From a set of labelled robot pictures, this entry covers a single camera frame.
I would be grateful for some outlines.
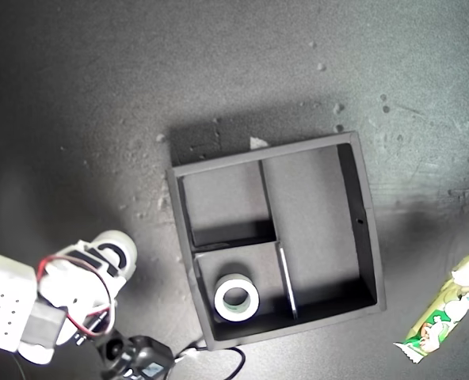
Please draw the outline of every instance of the white plastic bracket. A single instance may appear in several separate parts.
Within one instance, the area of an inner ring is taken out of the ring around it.
[[[0,348],[15,352],[36,301],[32,267],[0,256]]]

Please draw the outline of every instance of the black box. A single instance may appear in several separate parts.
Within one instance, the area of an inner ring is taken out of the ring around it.
[[[356,133],[178,166],[170,169],[168,181],[208,349],[298,333],[386,308]],[[259,293],[259,309],[247,321],[225,321],[213,307],[215,284],[229,273],[248,276]]]

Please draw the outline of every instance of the dark gray table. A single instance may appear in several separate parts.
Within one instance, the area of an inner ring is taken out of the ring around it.
[[[0,1],[0,253],[36,264],[126,230],[123,333],[176,352],[201,335],[166,168],[339,129],[364,148],[387,311],[245,346],[239,378],[469,379],[469,314],[418,365],[391,345],[469,252],[469,1]],[[205,353],[172,379],[237,360]],[[88,345],[24,363],[33,380],[99,366]],[[2,351],[0,378],[17,378]]]

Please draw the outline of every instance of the snack wrapper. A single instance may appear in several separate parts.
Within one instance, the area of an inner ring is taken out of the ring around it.
[[[402,343],[394,343],[413,363],[434,352],[469,310],[469,255],[453,268],[425,313]]]

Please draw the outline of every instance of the roll of tape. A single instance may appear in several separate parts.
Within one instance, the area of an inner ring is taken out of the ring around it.
[[[252,317],[259,307],[259,293],[252,281],[234,273],[222,277],[215,286],[215,309],[219,315],[232,322],[246,321]],[[224,300],[224,296],[231,289],[240,288],[247,292],[247,298],[239,305],[230,305]]]

